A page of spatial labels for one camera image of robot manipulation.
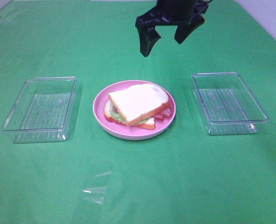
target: white bread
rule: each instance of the white bread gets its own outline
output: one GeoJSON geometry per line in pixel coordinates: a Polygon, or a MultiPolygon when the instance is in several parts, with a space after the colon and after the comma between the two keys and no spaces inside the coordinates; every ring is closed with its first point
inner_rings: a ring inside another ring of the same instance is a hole
{"type": "Polygon", "coordinates": [[[110,92],[109,99],[127,126],[133,126],[141,120],[152,117],[170,105],[167,93],[159,86],[149,83],[110,92]]]}
{"type": "MultiPolygon", "coordinates": [[[[108,99],[106,101],[106,104],[105,104],[105,107],[104,107],[104,115],[105,115],[105,118],[109,121],[109,122],[114,122],[118,125],[125,125],[124,121],[123,120],[120,120],[120,119],[115,119],[112,115],[112,113],[115,113],[116,115],[116,112],[113,111],[113,104],[112,102],[108,99]]],[[[149,129],[149,130],[153,130],[155,129],[156,127],[156,122],[155,122],[155,118],[154,117],[150,117],[148,118],[147,120],[145,120],[145,122],[141,123],[141,124],[138,124],[136,125],[137,127],[140,127],[140,128],[144,128],[144,129],[149,129]]]]}

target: sandwich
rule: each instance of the sandwich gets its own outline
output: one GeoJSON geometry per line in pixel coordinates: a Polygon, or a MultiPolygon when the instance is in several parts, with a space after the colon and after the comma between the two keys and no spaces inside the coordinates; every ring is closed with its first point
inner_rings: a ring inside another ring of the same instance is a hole
{"type": "Polygon", "coordinates": [[[119,125],[155,129],[156,119],[171,115],[167,93],[154,84],[136,84],[125,90],[110,92],[104,116],[119,125]]]}

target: pink plate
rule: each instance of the pink plate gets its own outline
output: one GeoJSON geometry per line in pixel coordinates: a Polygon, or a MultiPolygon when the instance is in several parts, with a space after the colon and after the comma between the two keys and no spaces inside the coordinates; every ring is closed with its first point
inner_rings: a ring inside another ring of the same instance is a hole
{"type": "Polygon", "coordinates": [[[104,106],[106,101],[108,100],[108,94],[110,92],[118,91],[126,89],[135,84],[143,84],[143,83],[151,83],[142,80],[127,80],[118,83],[114,83],[106,88],[104,88],[95,98],[93,102],[93,113],[98,121],[99,125],[111,135],[127,140],[143,140],[155,137],[162,133],[167,127],[171,124],[175,117],[176,113],[176,105],[173,97],[166,91],[168,96],[170,97],[170,108],[172,110],[172,115],[170,117],[164,117],[163,120],[156,119],[156,128],[154,130],[147,130],[140,127],[128,127],[125,125],[118,125],[113,122],[109,122],[106,120],[104,116],[104,106]]]}

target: clear plastic container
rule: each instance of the clear plastic container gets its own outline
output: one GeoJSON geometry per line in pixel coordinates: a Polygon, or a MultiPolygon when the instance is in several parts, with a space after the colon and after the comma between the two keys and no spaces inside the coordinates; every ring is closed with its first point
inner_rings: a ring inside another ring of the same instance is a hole
{"type": "Polygon", "coordinates": [[[75,77],[27,79],[3,127],[14,143],[64,141],[76,101],[75,77]]]}
{"type": "Polygon", "coordinates": [[[257,133],[268,116],[236,72],[192,75],[194,94],[208,134],[257,133]]]}

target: table surface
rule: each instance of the table surface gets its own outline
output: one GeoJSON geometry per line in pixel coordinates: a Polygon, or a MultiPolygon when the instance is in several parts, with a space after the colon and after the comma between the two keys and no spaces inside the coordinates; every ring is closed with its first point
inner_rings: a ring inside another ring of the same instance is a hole
{"type": "Polygon", "coordinates": [[[0,224],[276,224],[276,41],[236,2],[215,0],[181,45],[175,27],[157,27],[162,39],[144,58],[134,23],[154,4],[12,1],[0,11],[0,224]],[[225,71],[268,114],[257,134],[205,132],[191,75],[225,71]],[[67,76],[80,90],[71,137],[13,144],[1,127],[24,81],[67,76]],[[166,131],[129,141],[98,125],[93,100],[122,80],[170,92],[166,131]]]}

